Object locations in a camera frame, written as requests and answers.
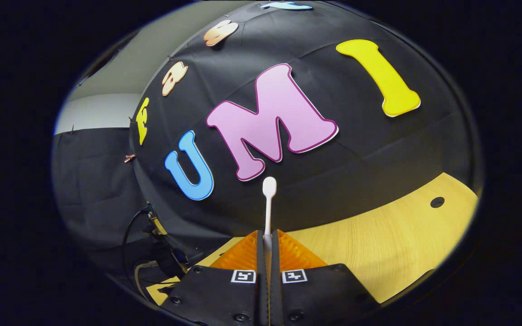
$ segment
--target screw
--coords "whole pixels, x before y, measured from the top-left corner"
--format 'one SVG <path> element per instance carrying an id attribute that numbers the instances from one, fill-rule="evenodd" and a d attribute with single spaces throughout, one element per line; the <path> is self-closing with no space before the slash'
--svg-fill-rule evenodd
<path id="1" fill-rule="evenodd" d="M 236 314 L 233 317 L 233 319 L 238 321 L 238 322 L 241 322 L 241 321 L 249 320 L 249 316 L 247 316 L 246 314 Z"/>
<path id="2" fill-rule="evenodd" d="M 430 202 L 430 206 L 431 206 L 432 208 L 439 208 L 439 207 L 441 207 L 443 204 L 444 204 L 444 198 L 443 198 L 443 197 L 437 197 L 437 198 L 433 199 L 433 200 Z"/>
<path id="3" fill-rule="evenodd" d="M 303 312 L 292 313 L 290 314 L 291 321 L 299 321 L 303 319 Z"/>

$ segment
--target pink letter m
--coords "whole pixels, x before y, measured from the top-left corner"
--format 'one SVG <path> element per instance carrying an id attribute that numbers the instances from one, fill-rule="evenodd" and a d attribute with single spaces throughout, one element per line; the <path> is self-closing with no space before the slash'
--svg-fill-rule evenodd
<path id="1" fill-rule="evenodd" d="M 313 150 L 338 133 L 333 120 L 324 119 L 291 77 L 291 66 L 277 64 L 255 80 L 257 113 L 230 101 L 223 101 L 207 117 L 237 163 L 237 178 L 251 180 L 265 170 L 263 160 L 251 155 L 245 142 L 274 162 L 281 161 L 278 122 L 285 126 L 293 153 Z"/>

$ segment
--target letter u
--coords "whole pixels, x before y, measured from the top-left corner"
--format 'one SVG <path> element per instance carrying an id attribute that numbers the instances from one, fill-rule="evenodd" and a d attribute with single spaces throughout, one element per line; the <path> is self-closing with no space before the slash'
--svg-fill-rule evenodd
<path id="1" fill-rule="evenodd" d="M 183 169 L 180 167 L 178 161 L 178 154 L 176 151 L 171 151 L 164 160 L 164 167 L 172 174 L 174 181 L 180 187 L 184 194 L 191 198 L 191 200 L 203 200 L 207 198 L 215 186 L 211 169 L 205 162 L 205 159 L 199 152 L 197 145 L 194 143 L 194 131 L 190 130 L 184 134 L 179 141 L 179 149 L 186 152 L 191 163 L 197 169 L 200 181 L 197 184 L 192 184 Z"/>

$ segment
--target yellow table surface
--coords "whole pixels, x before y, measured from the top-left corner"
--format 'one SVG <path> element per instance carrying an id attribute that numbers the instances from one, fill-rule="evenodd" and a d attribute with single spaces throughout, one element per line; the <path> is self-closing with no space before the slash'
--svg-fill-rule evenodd
<path id="1" fill-rule="evenodd" d="M 444 204 L 432 208 L 430 202 L 437 197 L 443 197 Z M 346 264 L 381 303 L 448 257 L 464 235 L 477 200 L 472 190 L 442 173 L 414 192 L 369 212 L 287 234 L 327 264 Z M 230 239 L 198 264 L 210 266 L 242 238 Z M 147 288 L 158 304 L 166 299 L 157 291 L 164 286 Z"/>

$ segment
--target orange soft finger pad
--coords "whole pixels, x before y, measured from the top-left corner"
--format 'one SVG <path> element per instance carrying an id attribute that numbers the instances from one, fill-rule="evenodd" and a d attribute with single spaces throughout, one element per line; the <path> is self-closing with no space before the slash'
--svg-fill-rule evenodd
<path id="1" fill-rule="evenodd" d="M 279 263 L 280 272 L 284 270 L 296 270 L 307 268 L 320 268 L 327 266 L 311 250 L 304 247 L 296 239 L 286 235 L 281 230 L 277 231 L 279 236 Z"/>
<path id="2" fill-rule="evenodd" d="M 254 270 L 257 272 L 257 231 L 250 233 L 229 248 L 213 264 L 212 268 Z"/>

